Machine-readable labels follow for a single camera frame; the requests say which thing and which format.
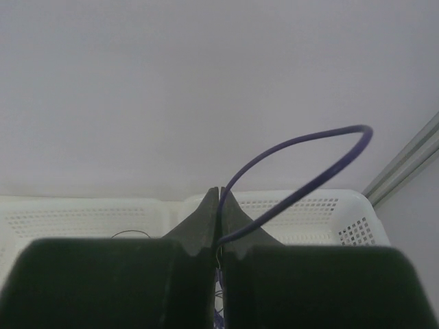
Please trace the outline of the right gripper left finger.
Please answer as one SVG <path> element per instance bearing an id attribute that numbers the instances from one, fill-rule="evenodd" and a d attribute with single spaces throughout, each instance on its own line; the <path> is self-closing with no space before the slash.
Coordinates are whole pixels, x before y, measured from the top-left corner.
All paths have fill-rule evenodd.
<path id="1" fill-rule="evenodd" d="M 1 290 L 2 328 L 212 328 L 218 188 L 159 239 L 38 239 Z"/>

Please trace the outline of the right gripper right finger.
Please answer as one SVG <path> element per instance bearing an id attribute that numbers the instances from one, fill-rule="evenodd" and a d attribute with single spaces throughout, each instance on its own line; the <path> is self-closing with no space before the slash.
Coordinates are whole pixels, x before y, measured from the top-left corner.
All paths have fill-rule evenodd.
<path id="1" fill-rule="evenodd" d="M 391 247 L 283 245 L 262 229 L 222 247 L 226 328 L 437 328 Z"/>

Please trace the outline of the right frame post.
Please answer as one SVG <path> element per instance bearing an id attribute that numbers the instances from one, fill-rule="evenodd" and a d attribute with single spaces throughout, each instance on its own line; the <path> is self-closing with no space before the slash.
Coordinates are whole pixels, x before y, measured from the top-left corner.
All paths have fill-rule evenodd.
<path id="1" fill-rule="evenodd" d="M 426 169 L 438 157 L 438 115 L 385 166 L 363 195 L 372 206 L 382 204 Z"/>

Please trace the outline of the right white perforated basket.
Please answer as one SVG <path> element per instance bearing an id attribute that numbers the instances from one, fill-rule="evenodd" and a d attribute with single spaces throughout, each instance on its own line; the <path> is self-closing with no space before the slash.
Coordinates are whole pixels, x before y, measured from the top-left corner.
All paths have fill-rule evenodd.
<path id="1" fill-rule="evenodd" d="M 292 191 L 233 192 L 239 207 L 257 219 Z M 201 203 L 203 195 L 186 199 L 178 223 Z M 362 194 L 345 189 L 320 189 L 301 199 L 263 229 L 284 245 L 390 246 L 381 221 Z"/>

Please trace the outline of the white perforated basket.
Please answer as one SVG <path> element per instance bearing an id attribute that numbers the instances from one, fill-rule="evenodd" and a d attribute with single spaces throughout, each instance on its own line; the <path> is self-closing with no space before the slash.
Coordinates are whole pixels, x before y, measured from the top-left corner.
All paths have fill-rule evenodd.
<path id="1" fill-rule="evenodd" d="M 46 238 L 162 237 L 176 225 L 157 199 L 29 199 L 1 203 L 1 283 L 32 241 Z"/>
<path id="2" fill-rule="evenodd" d="M 239 207 L 257 219 L 292 191 L 233 192 Z M 186 199 L 178 223 L 201 203 L 203 195 Z M 390 246 L 381 221 L 362 194 L 345 189 L 320 189 L 301 199 L 263 229 L 284 245 Z"/>

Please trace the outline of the middle white perforated basket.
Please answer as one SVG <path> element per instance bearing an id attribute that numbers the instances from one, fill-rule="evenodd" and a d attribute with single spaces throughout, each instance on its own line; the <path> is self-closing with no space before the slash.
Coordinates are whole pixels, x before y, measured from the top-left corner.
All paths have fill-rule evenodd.
<path id="1" fill-rule="evenodd" d="M 1 203 L 1 283 L 32 241 L 46 238 L 162 237 L 176 225 L 157 199 L 29 199 Z"/>

